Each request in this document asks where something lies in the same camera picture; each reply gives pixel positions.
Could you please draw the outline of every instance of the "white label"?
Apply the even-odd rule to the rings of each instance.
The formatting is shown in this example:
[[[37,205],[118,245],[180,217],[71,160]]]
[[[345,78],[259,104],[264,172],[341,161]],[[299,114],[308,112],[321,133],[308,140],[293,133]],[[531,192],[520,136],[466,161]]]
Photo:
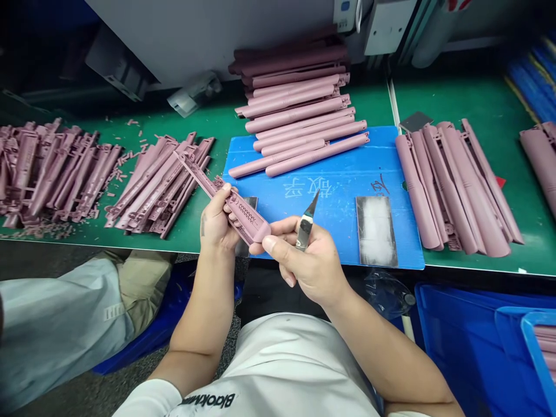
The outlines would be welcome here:
[[[104,321],[115,319],[126,312],[123,303],[114,304],[113,306],[104,309]]]

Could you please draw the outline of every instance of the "green table surface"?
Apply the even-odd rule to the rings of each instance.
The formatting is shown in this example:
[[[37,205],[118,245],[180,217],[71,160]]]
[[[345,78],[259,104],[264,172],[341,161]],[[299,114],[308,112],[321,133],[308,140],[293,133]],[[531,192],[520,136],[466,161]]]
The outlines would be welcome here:
[[[392,125],[393,115],[390,106],[390,99],[386,82],[381,79],[352,83],[342,88],[342,93],[349,93],[352,104],[357,109],[357,120],[366,119],[368,124],[374,126]],[[109,121],[104,118],[100,120],[76,120],[73,121],[83,130],[98,130],[101,133],[100,143],[119,144],[125,151],[140,151],[140,140],[147,139],[148,143],[156,142],[156,135],[168,134],[178,140],[183,140],[189,132],[197,132],[197,142],[199,138],[214,136],[216,141],[210,151],[211,161],[208,165],[208,176],[213,178],[221,175],[226,162],[230,139],[234,136],[248,135],[245,130],[245,120],[236,117],[235,107],[246,105],[247,100],[243,95],[243,89],[239,83],[229,83],[224,85],[223,93],[208,106],[194,112],[187,118],[182,118],[169,106],[162,112],[148,114],[131,114],[126,116],[110,116]],[[130,118],[138,121],[138,125],[128,126]],[[133,171],[135,159],[126,162],[122,169],[124,173]],[[87,220],[84,224],[73,224],[74,232],[65,239],[56,240],[55,234],[46,235],[41,239],[33,236],[19,236],[20,230],[10,230],[0,228],[0,238],[17,240],[36,240],[40,242],[54,242],[66,244],[80,244],[102,247],[119,247],[148,249],[159,251],[175,251],[182,253],[198,253],[199,244],[199,222],[200,214],[209,197],[198,189],[190,198],[183,212],[174,224],[166,240],[154,233],[131,234],[125,236],[123,231],[116,228],[104,228],[106,206],[115,204],[125,188],[126,181],[119,182],[112,180],[107,192],[115,194],[114,197],[107,196],[105,193],[100,201],[99,208],[101,214],[97,219]]]
[[[523,106],[500,75],[399,76],[394,78],[400,119],[419,110],[436,123],[471,123],[494,173],[506,179],[503,192],[525,245],[510,244],[505,258],[424,250],[427,265],[536,275],[556,275],[556,222],[526,158],[519,133],[533,127]]]

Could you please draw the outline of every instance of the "white t-shirt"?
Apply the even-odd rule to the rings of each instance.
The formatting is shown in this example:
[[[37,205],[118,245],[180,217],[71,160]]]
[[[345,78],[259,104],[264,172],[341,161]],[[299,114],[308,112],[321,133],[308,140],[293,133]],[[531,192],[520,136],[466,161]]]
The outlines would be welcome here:
[[[248,323],[220,379],[183,399],[168,381],[140,384],[114,417],[378,417],[377,397],[332,324],[276,313]],[[416,412],[389,417],[424,416]]]

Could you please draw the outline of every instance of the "pile of pink parts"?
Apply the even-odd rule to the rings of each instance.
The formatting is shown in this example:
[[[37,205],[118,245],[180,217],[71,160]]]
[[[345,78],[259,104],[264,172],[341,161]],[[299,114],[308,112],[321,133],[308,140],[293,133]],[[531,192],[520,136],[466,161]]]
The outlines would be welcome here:
[[[202,170],[210,160],[214,138],[195,144],[196,132],[178,143],[170,136],[159,137],[137,160],[118,202],[106,207],[105,227],[116,227],[125,233],[153,232],[165,239],[182,212],[197,182],[177,158],[187,152]]]
[[[79,126],[0,127],[0,214],[7,228],[44,219],[83,222],[98,217],[101,188],[122,147],[97,145],[98,133]]]
[[[349,83],[347,47],[334,25],[268,50],[236,50],[232,74],[242,76],[247,105],[235,109],[263,158],[229,171],[234,178],[266,170],[269,177],[369,142],[340,88]]]
[[[496,177],[467,119],[396,138],[421,243],[440,251],[499,258],[524,244]]]
[[[520,140],[556,218],[556,125],[546,122],[524,130]]]

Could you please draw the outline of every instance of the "left hand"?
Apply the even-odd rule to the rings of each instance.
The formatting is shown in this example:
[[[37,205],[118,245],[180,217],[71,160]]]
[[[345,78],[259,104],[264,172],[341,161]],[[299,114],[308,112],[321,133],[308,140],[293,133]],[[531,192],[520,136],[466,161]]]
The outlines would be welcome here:
[[[231,210],[226,204],[226,199],[231,192],[232,185],[224,184],[201,213],[201,247],[235,250],[240,237],[228,223],[228,213],[231,213]],[[230,219],[237,221],[233,214],[230,214]]]

